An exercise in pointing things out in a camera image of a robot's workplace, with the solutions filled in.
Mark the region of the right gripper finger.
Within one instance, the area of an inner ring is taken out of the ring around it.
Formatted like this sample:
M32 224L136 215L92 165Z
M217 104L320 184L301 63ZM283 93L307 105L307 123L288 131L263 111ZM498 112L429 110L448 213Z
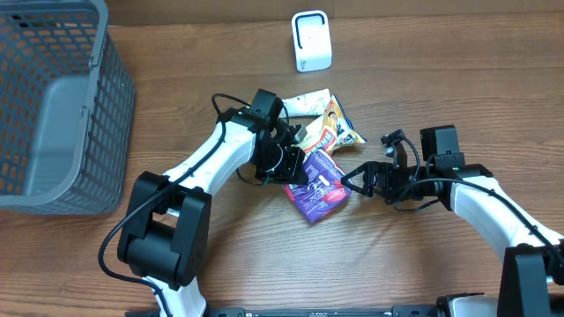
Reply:
M372 181L363 181L363 183L359 186L358 184L354 183L352 180L347 181L348 188L351 191L354 191L358 194L361 194L366 197L373 197L374 196L374 183Z
M375 183L375 162L368 161L362 163L360 166L353 169L351 172L345 174L341 178L342 184L352 184L353 177L362 176L362 183L363 184L374 184Z

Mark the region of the red purple pantyliner pack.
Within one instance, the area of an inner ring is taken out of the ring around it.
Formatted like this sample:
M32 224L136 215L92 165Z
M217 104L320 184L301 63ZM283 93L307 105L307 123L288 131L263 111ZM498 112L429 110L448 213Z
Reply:
M285 185L290 201L310 224L331 213L350 196L341 184L344 171L324 150L312 152L303 164L308 177L305 185Z

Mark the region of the colourful snack bag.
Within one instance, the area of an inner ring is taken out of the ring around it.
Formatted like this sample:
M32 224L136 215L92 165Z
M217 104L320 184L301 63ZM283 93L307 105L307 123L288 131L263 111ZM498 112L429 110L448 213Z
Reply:
M367 139L359 134L345 114L336 95L330 97L323 114L306 127L305 138L298 143L306 155L317 150L332 154L335 150L364 144Z

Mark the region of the white Pantene tube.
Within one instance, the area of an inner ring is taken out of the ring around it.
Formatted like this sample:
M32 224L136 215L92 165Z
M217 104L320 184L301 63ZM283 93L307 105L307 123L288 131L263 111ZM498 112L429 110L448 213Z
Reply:
M330 90L323 89L282 99L290 117L322 115L330 102Z

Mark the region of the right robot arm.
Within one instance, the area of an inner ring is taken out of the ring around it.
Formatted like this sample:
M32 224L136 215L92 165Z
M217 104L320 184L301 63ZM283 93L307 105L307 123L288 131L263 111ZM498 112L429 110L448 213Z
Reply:
M439 297L424 316L561 316L563 297L549 291L563 284L563 236L547 228L502 189L492 172L468 164L453 125L422 129L414 166L402 130L381 138L390 162L368 161L342 177L361 195L378 195L393 207L428 198L470 224L502 262L496 297L464 292Z

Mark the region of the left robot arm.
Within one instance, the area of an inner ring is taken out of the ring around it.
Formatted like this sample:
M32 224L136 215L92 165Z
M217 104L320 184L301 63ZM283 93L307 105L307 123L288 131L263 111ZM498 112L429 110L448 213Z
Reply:
M289 122L275 93L258 90L249 103L217 112L210 137L163 174L143 172L134 182L124 219L115 228L117 257L130 283L152 289L155 316L204 316L197 284L207 251L212 198L232 173L250 163L258 185L307 183L299 147L307 131Z

